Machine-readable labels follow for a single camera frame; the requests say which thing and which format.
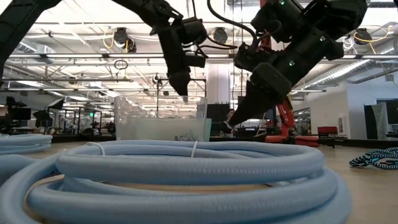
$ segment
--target blue and white rope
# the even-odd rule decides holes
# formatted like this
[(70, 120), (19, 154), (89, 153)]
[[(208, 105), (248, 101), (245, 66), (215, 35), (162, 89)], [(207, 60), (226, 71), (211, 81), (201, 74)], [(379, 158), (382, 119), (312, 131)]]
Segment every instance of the blue and white rope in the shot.
[(0, 155), (26, 154), (50, 149), (52, 136), (43, 134), (20, 134), (0, 136)]
[(373, 149), (349, 162), (352, 167), (374, 166), (384, 170), (398, 169), (398, 160), (380, 163), (381, 159), (398, 159), (398, 147), (389, 149)]

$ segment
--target person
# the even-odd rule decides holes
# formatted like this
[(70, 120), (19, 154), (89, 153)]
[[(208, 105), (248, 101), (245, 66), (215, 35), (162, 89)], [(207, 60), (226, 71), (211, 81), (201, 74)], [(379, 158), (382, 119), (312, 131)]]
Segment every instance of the person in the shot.
[(221, 132), (220, 132), (220, 137), (223, 138), (233, 138), (234, 137), (234, 128), (229, 125), (229, 120), (232, 118), (232, 115), (234, 115), (235, 110), (234, 109), (229, 109), (228, 113), (226, 114), (226, 121), (222, 122), (221, 124)]

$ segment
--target striped rope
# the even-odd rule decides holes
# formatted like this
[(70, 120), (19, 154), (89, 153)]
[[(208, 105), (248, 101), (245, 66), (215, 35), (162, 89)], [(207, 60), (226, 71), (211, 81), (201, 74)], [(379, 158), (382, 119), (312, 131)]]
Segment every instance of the striped rope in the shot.
[(384, 170), (398, 169), (398, 160), (379, 162), (381, 159), (398, 159), (398, 147), (373, 149), (349, 162), (351, 167), (374, 166)]

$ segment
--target yellow cable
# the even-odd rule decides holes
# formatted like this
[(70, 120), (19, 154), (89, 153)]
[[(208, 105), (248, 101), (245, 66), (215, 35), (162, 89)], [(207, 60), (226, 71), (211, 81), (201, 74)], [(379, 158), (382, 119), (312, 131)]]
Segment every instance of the yellow cable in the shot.
[(373, 44), (372, 44), (372, 43), (369, 43), (369, 45), (371, 46), (373, 53), (374, 53), (374, 54), (377, 54), (376, 51), (375, 51), (375, 49), (374, 49), (374, 47), (373, 47)]
[(107, 31), (107, 30), (108, 30), (108, 28), (106, 28), (105, 31), (104, 31), (104, 38), (102, 39), (102, 41), (103, 41), (103, 43), (104, 43), (104, 46), (105, 46), (107, 49), (111, 49), (111, 48), (113, 47), (114, 32), (112, 33), (112, 43), (111, 43), (110, 46), (108, 46), (108, 45), (106, 44), (106, 42), (105, 42), (105, 36), (106, 36), (106, 31)]
[(383, 40), (383, 39), (387, 38), (387, 36), (389, 35), (389, 32), (390, 32), (390, 29), (391, 29), (391, 27), (388, 27), (388, 30), (387, 30), (386, 35), (385, 35), (384, 37), (381, 37), (381, 38), (377, 39), (377, 40), (363, 40), (363, 39), (360, 39), (360, 38), (358, 38), (358, 37), (356, 36), (356, 34), (358, 34), (357, 32), (354, 34), (354, 38), (357, 39), (357, 40), (360, 40), (360, 41), (362, 41), (362, 42), (374, 43), (374, 42), (377, 42), (377, 41), (380, 41), (380, 40)]
[(260, 133), (260, 129), (261, 129), (261, 126), (262, 126), (262, 124), (263, 124), (265, 118), (266, 118), (266, 114), (264, 113), (264, 114), (262, 115), (261, 123), (260, 123), (260, 125), (259, 125), (259, 129), (257, 130), (256, 135), (258, 135), (258, 134)]

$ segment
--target fluorescent light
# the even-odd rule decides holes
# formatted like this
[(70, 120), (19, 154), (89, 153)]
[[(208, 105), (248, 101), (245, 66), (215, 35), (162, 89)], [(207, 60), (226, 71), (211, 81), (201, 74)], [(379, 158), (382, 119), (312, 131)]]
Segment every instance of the fluorescent light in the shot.
[(105, 108), (105, 109), (113, 109), (111, 105), (101, 105), (100, 107)]
[(38, 54), (11, 54), (9, 58), (41, 58)]
[(66, 108), (63, 108), (63, 109), (65, 109), (65, 110), (75, 110), (76, 108), (66, 107)]
[(326, 92), (326, 90), (294, 90), (297, 93), (322, 93)]
[(43, 89), (44, 91), (75, 91), (75, 89)]
[(40, 84), (38, 82), (34, 82), (34, 81), (17, 81), (20, 84), (24, 84), (24, 85), (29, 85), (29, 86), (33, 86), (33, 87), (43, 87), (43, 84)]
[(78, 100), (78, 101), (88, 101), (90, 99), (82, 97), (82, 96), (68, 96), (71, 99)]
[(362, 59), (398, 59), (398, 55), (363, 55)]
[(208, 54), (209, 58), (229, 58), (228, 54)]
[(163, 54), (109, 54), (111, 58), (163, 58)]
[(61, 93), (57, 93), (57, 92), (54, 92), (54, 91), (49, 91), (49, 93), (54, 94), (55, 96), (62, 96), (62, 97), (65, 96), (65, 95), (63, 95)]
[(102, 58), (101, 54), (47, 54), (48, 58)]
[(82, 88), (80, 88), (77, 90), (78, 91), (106, 91), (108, 89), (102, 89), (102, 88), (84, 88), (84, 89), (82, 89)]
[(39, 91), (39, 89), (33, 88), (8, 88), (9, 91)]
[(138, 89), (138, 88), (135, 88), (135, 89), (132, 89), (132, 88), (131, 89), (114, 89), (114, 90), (117, 90), (117, 91), (144, 91), (143, 88), (140, 88), (140, 89)]
[(342, 58), (354, 59), (356, 55), (344, 55)]

